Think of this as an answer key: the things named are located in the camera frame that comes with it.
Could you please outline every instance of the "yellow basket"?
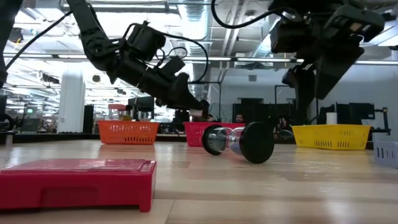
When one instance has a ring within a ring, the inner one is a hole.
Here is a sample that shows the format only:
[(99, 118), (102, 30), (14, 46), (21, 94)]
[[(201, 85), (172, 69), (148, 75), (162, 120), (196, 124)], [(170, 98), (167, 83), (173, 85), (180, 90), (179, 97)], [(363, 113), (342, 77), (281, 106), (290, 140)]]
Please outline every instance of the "yellow basket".
[(293, 126), (293, 133), (298, 147), (363, 150), (370, 129), (368, 125), (322, 124)]

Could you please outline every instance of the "computer screen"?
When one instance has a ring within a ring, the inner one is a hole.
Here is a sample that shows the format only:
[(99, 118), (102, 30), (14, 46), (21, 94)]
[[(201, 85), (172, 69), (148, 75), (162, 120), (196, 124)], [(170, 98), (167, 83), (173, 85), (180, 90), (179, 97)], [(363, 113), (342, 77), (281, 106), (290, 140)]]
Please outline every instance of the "computer screen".
[(374, 104), (349, 103), (349, 116), (352, 124), (362, 124), (362, 119), (375, 119)]

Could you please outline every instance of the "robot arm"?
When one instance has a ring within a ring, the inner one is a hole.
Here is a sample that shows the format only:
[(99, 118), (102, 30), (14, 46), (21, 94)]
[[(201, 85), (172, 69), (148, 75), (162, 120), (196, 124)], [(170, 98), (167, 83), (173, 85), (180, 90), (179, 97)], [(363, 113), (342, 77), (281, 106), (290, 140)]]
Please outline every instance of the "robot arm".
[[(174, 75), (185, 66), (180, 58), (172, 57), (162, 68), (147, 66), (157, 50), (165, 45), (166, 38), (163, 33), (149, 27), (145, 21), (143, 24), (131, 24), (129, 28), (132, 26), (134, 28), (127, 39), (125, 37), (128, 30), (123, 38), (109, 39), (99, 24), (94, 9), (86, 0), (67, 0), (67, 2), (79, 26), (85, 55), (95, 68), (107, 73), (111, 83), (120, 78), (157, 98), (158, 106), (206, 110), (208, 103), (196, 100), (188, 90), (189, 75), (186, 73)], [(12, 8), (17, 13), (20, 6), (21, 1), (19, 5), (7, 5), (3, 10)], [(16, 13), (9, 18), (8, 24), (11, 28)]]
[(280, 21), (270, 31), (272, 53), (295, 53), (303, 63), (288, 69), (282, 83), (296, 90), (298, 124), (304, 124), (314, 98), (323, 100), (364, 53), (360, 43), (379, 35), (385, 20), (360, 0), (272, 0), (268, 11), (251, 21), (222, 22), (211, 0), (211, 12), (222, 27), (238, 29), (270, 14)]

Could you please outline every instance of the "desk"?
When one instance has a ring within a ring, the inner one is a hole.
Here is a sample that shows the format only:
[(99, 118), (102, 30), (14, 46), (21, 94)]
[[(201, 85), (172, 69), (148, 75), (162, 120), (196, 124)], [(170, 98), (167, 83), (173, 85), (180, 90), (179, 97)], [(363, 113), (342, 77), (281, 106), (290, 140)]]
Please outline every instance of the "desk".
[(373, 163), (372, 151), (340, 152), (276, 145), (248, 164), (233, 153), (211, 156), (184, 142), (107, 146), (99, 140), (0, 147), (0, 166), (48, 158), (157, 160), (150, 213), (134, 208), (0, 214), (1, 223), (255, 224), (388, 223), (398, 213), (397, 170)]

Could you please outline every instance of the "orange basket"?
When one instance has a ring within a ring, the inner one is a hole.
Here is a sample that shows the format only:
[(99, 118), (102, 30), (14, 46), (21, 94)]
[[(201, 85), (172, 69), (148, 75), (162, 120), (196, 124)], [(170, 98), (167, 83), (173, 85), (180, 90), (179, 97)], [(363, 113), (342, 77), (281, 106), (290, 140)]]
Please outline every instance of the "orange basket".
[(184, 122), (188, 146), (200, 147), (203, 132), (207, 127), (215, 124), (232, 129), (244, 127), (241, 123)]
[(159, 123), (145, 121), (98, 121), (104, 144), (153, 144)]

